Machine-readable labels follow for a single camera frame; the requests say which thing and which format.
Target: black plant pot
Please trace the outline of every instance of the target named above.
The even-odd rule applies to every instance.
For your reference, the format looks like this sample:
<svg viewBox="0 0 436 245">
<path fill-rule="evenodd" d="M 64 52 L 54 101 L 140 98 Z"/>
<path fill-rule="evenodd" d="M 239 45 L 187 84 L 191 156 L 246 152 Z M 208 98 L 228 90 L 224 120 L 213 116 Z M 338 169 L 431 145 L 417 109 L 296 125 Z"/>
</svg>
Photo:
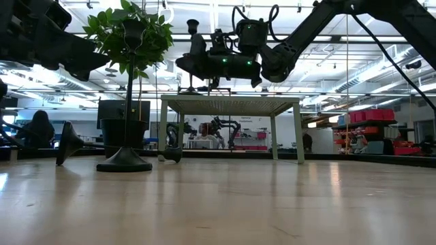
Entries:
<svg viewBox="0 0 436 245">
<path fill-rule="evenodd" d="M 101 119 L 103 142 L 107 146 L 120 146 L 124 145 L 124 119 Z M 132 147 L 135 149 L 143 149 L 144 133 L 146 131 L 147 122 L 139 120 L 130 121 L 130 136 L 126 147 Z M 106 158 L 112 157 L 119 148 L 107 148 L 104 151 Z"/>
</svg>

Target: potted plant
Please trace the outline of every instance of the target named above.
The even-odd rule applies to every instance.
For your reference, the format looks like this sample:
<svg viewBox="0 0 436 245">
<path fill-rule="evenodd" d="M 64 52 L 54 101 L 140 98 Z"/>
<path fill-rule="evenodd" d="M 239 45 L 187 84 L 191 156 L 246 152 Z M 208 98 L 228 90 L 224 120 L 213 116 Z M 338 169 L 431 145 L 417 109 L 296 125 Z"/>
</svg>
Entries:
<svg viewBox="0 0 436 245">
<path fill-rule="evenodd" d="M 140 21 L 146 27 L 142 36 L 142 45 L 136 50 L 133 79 L 148 78 L 145 73 L 147 67 L 162 62 L 164 53 L 173 45 L 171 30 L 172 25 L 165 23 L 164 16 L 147 14 L 133 2 L 121 0 L 123 9 L 108 8 L 97 16 L 88 17 L 88 26 L 83 27 L 87 36 L 97 44 L 100 54 L 109 56 L 110 67 L 119 64 L 119 71 L 123 74 L 129 71 L 130 56 L 129 48 L 124 40 L 123 21 L 132 19 Z M 102 119 L 102 133 L 104 143 L 112 146 L 122 146 L 124 139 L 124 123 L 122 119 Z M 133 148 L 142 148 L 142 140 L 146 130 L 146 124 L 140 118 L 132 118 L 130 144 Z M 112 156 L 116 151 L 106 152 L 106 157 Z"/>
</svg>

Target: monitor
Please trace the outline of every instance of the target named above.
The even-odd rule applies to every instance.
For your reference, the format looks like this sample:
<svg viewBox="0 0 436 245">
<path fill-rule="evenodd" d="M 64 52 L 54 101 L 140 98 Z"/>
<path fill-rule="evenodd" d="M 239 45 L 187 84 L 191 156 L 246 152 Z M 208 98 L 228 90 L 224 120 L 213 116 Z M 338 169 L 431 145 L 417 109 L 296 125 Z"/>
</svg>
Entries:
<svg viewBox="0 0 436 245">
<path fill-rule="evenodd" d="M 131 102 L 131 119 L 139 119 L 139 103 Z M 123 119 L 125 111 L 125 101 L 123 100 L 101 100 L 98 105 L 97 129 L 101 129 L 101 119 Z M 147 122 L 146 130 L 149 130 L 150 124 L 150 101 L 141 101 L 141 120 Z"/>
</svg>

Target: wooden floor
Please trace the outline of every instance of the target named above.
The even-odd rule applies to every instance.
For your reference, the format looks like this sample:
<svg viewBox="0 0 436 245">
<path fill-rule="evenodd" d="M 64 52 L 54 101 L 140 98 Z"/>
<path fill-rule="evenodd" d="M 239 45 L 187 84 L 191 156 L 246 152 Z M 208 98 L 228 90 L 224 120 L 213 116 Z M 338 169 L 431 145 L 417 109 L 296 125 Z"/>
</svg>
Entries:
<svg viewBox="0 0 436 245">
<path fill-rule="evenodd" d="M 0 244 L 436 244 L 436 170 L 183 159 L 134 174 L 101 157 L 0 163 Z"/>
</svg>

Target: table leg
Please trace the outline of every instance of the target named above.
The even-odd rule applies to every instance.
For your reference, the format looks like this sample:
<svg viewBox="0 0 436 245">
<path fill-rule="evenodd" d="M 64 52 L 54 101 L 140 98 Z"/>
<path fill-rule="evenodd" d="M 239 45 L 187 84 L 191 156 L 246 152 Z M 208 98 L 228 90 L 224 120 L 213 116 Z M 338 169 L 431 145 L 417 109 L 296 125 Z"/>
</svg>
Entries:
<svg viewBox="0 0 436 245">
<path fill-rule="evenodd" d="M 178 147 L 180 147 L 181 149 L 183 149 L 183 136 L 185 135 L 185 115 L 184 114 L 180 114 L 180 123 L 178 125 Z"/>
<path fill-rule="evenodd" d="M 302 145 L 302 127 L 301 127 L 301 115 L 300 115 L 300 104 L 295 103 L 294 108 L 294 125 L 295 125 L 295 141 L 297 143 L 297 159 L 298 164 L 305 163 L 305 149 Z"/>
<path fill-rule="evenodd" d="M 278 160 L 279 154 L 277 153 L 277 130 L 275 126 L 275 115 L 271 116 L 271 136 L 272 136 L 272 158 L 274 160 Z"/>
<path fill-rule="evenodd" d="M 159 148 L 160 152 L 165 150 L 166 147 L 166 124 L 168 117 L 168 101 L 163 100 L 161 104 L 161 121 L 159 123 Z M 164 156 L 158 155 L 159 161 L 165 161 Z"/>
</svg>

